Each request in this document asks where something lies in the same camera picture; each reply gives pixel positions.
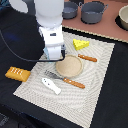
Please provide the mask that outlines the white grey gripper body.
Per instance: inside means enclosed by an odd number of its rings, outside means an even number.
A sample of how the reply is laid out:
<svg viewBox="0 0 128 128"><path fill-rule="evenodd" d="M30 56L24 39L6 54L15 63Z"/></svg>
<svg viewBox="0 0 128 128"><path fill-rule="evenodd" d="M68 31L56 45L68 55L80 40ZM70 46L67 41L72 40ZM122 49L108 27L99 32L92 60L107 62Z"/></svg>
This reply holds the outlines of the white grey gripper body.
<svg viewBox="0 0 128 128"><path fill-rule="evenodd" d="M44 52L49 61L61 61L65 58L65 44L62 26L55 28L39 28L40 35L45 42Z"/></svg>

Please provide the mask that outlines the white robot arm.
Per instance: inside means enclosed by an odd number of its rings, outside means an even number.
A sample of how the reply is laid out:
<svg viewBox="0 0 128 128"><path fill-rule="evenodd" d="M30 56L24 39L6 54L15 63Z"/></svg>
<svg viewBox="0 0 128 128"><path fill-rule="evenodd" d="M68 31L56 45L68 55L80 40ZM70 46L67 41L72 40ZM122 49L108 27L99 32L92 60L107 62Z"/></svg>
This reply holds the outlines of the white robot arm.
<svg viewBox="0 0 128 128"><path fill-rule="evenodd" d="M36 17L38 31L45 43L46 61L65 58L62 34L64 0L9 0L11 6L21 13Z"/></svg>

